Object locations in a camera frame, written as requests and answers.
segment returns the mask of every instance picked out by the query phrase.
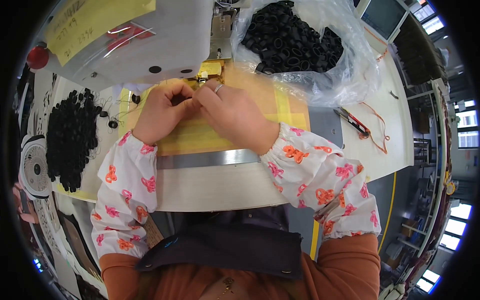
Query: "floral sleeve cover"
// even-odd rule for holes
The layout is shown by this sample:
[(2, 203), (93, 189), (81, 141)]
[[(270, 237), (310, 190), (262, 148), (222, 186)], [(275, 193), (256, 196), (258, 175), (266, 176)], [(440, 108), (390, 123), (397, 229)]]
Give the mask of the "floral sleeve cover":
[(311, 207), (325, 239), (381, 232), (375, 196), (358, 160), (314, 133), (281, 123), (280, 135), (261, 156), (273, 184), (297, 208)]
[(141, 225), (157, 206), (156, 152), (156, 146), (146, 145), (127, 132), (100, 166), (102, 185), (90, 217), (99, 258), (108, 253), (140, 258), (148, 251)]

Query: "woman's right hand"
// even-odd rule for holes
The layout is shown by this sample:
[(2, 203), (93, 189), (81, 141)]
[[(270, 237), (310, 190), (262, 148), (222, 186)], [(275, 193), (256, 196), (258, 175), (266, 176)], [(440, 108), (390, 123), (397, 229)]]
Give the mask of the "woman's right hand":
[(275, 143), (280, 124), (267, 120), (247, 91), (210, 80), (193, 93), (208, 124), (238, 147), (263, 155)]

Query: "red knob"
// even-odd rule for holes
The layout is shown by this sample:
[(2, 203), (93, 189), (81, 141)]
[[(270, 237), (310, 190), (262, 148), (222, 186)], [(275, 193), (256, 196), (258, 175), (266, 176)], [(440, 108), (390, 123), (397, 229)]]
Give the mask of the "red knob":
[(27, 65), (32, 69), (41, 69), (47, 65), (48, 51), (44, 47), (36, 46), (27, 56)]

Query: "scissors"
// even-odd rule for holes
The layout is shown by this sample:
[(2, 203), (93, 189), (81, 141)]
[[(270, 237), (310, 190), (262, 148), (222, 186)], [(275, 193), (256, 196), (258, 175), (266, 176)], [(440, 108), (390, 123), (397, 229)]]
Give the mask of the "scissors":
[(352, 126), (355, 127), (365, 138), (370, 136), (370, 130), (359, 120), (357, 120), (357, 118), (355, 118), (348, 110), (340, 108), (340, 110), (334, 109), (333, 111), (341, 118), (344, 118), (346, 121), (348, 121), (348, 123), (352, 124)]

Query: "computer screen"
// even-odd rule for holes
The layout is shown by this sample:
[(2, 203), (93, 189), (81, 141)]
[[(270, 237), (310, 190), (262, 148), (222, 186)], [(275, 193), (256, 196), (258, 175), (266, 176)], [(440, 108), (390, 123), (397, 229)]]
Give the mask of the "computer screen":
[(404, 14), (405, 8), (396, 0), (371, 0), (361, 19), (388, 40)]

